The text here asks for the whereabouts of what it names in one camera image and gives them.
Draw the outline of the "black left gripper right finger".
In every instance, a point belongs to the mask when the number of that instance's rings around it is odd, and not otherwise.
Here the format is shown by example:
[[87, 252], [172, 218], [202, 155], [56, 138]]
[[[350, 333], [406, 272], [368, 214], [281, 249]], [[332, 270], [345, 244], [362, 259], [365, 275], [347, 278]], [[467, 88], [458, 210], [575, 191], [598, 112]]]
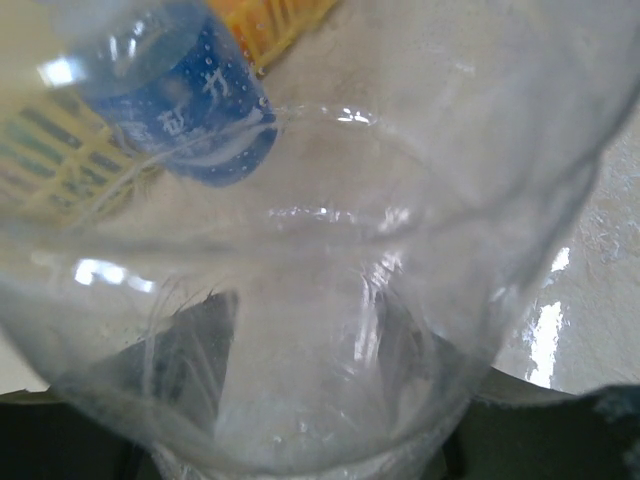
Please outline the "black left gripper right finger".
[[636, 479], [639, 387], [608, 385], [570, 395], [488, 366], [497, 337], [468, 356], [381, 293], [383, 347], [407, 355], [391, 374], [434, 373], [436, 402], [421, 402], [391, 447], [391, 479], [423, 479], [439, 454], [448, 479]]

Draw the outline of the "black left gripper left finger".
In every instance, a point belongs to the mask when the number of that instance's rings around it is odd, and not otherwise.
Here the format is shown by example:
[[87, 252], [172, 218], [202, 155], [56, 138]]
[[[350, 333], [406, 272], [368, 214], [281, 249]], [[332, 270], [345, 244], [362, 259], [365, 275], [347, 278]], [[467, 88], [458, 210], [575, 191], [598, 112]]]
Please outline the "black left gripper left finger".
[[161, 407], [195, 422], [216, 418], [237, 309], [235, 292], [210, 295], [167, 318], [167, 329], [153, 338], [151, 359], [144, 342], [138, 342], [100, 364], [120, 374], [134, 400], [147, 403], [116, 412], [131, 440], [60, 400], [23, 406], [2, 402], [2, 478], [161, 478], [142, 435], [163, 419]]

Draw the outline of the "clear plastic bottle large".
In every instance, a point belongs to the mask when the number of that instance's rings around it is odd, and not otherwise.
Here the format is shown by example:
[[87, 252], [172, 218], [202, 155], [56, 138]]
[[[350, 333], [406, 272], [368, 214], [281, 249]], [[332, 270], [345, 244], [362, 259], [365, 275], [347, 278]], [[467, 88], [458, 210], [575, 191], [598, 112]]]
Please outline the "clear plastic bottle large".
[[133, 439], [99, 366], [233, 291], [218, 413], [159, 408], [173, 479], [391, 479], [434, 373], [399, 382], [376, 298], [473, 356], [497, 346], [639, 95], [635, 1], [328, 1], [260, 79], [278, 134], [246, 178], [162, 170], [68, 225], [1, 209], [1, 330]]

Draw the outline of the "blue label Pocari bottle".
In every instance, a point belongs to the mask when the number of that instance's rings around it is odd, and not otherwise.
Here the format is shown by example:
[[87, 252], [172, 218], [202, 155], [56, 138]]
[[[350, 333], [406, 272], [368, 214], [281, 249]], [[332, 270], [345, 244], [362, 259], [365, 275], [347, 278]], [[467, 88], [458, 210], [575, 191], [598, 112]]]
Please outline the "blue label Pocari bottle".
[[96, 114], [167, 170], [213, 187], [256, 170], [276, 116], [203, 1], [48, 1], [63, 64]]

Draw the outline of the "yellow plastic shopping basket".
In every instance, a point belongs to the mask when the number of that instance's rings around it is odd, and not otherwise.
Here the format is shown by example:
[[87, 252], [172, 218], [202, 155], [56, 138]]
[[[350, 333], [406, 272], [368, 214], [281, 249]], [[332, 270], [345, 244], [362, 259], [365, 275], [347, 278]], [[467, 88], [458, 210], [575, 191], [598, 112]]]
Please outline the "yellow plastic shopping basket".
[[[117, 209], [138, 179], [169, 170], [79, 96], [46, 2], [1, 5], [1, 209], [68, 225]], [[258, 81], [331, 8], [328, 1], [203, 2]]]

